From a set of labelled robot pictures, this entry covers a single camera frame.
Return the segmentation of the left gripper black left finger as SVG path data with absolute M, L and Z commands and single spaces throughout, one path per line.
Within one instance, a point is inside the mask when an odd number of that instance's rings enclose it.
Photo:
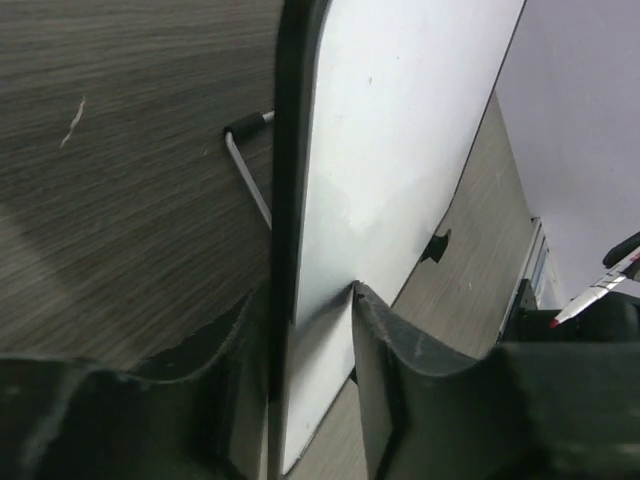
M 5 479 L 256 479 L 267 406 L 267 293 L 130 371 L 1 358 Z

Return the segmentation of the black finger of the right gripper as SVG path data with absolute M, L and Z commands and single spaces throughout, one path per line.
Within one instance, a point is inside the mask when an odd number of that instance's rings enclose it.
M 603 258 L 603 265 L 611 268 L 640 245 L 640 234 L 634 234 L 609 250 Z

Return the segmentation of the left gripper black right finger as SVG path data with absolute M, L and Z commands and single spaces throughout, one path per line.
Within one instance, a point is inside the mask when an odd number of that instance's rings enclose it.
M 354 286 L 372 479 L 635 479 L 637 343 L 501 342 L 464 355 Z

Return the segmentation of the pink white marker pen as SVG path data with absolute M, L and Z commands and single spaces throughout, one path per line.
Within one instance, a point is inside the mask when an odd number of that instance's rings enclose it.
M 626 279 L 632 279 L 639 267 L 639 248 L 616 262 L 607 272 L 590 285 L 582 294 L 572 299 L 550 322 L 549 327 L 555 328 L 565 321 L 577 316 L 591 304 L 603 298 Z

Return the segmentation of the small whiteboard with black frame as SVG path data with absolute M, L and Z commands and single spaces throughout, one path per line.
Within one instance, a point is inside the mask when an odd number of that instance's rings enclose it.
M 354 366 L 352 285 L 393 302 L 458 187 L 525 5 L 287 1 L 273 126 L 267 475 L 304 453 Z

